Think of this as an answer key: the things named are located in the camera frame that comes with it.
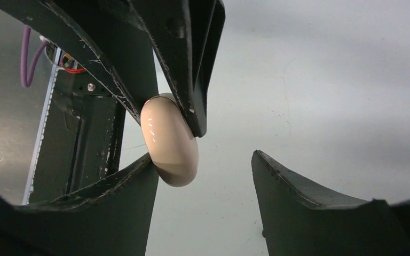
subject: bolt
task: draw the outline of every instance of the bolt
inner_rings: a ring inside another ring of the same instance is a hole
[[[95,91],[95,85],[92,84],[92,83],[88,84],[88,85],[87,85],[87,90],[88,90],[89,92]]]

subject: egg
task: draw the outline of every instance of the egg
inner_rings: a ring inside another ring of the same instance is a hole
[[[142,107],[140,127],[148,153],[161,179],[183,187],[197,175],[199,148],[174,96],[162,93]]]

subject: floor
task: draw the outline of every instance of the floor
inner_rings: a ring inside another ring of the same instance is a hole
[[[224,3],[199,174],[184,188],[160,182],[146,255],[267,255],[250,169],[256,149],[351,196],[410,198],[410,2]],[[8,17],[0,24],[9,30],[0,30],[0,58],[18,63],[14,31],[22,26]],[[29,98],[18,64],[6,69],[0,84],[15,87],[0,97]],[[44,94],[49,70],[39,65],[30,90]],[[158,71],[160,92],[167,92]],[[31,155],[33,143],[23,141],[35,141],[43,96],[23,106],[4,102],[11,107],[0,101],[0,194],[11,200],[22,196],[26,177],[16,178],[9,166],[24,170],[15,159]],[[33,111],[30,124],[23,107]],[[11,124],[16,128],[6,128]],[[2,156],[10,146],[18,150]],[[121,166],[145,152],[140,128],[128,118]]]

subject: oval object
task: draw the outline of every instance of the oval object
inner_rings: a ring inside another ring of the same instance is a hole
[[[162,93],[149,99],[142,107],[140,127],[161,179],[173,187],[191,183],[197,175],[199,148],[174,96]]]

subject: white strip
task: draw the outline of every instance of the white strip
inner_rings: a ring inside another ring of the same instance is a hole
[[[35,168],[37,166],[38,154],[40,153],[40,147],[42,146],[43,133],[45,132],[46,119],[48,117],[48,111],[51,105],[52,92],[54,90],[54,84],[56,83],[58,66],[61,49],[56,49],[56,58],[51,69],[51,76],[48,83],[48,89],[46,91],[45,103],[43,105],[42,116],[40,118],[40,124],[38,125],[37,139],[35,140],[34,152],[32,153],[32,161],[30,162],[29,174],[27,175],[26,188],[24,190],[24,196],[22,198],[22,204],[29,203],[29,196],[34,191],[34,175]]]

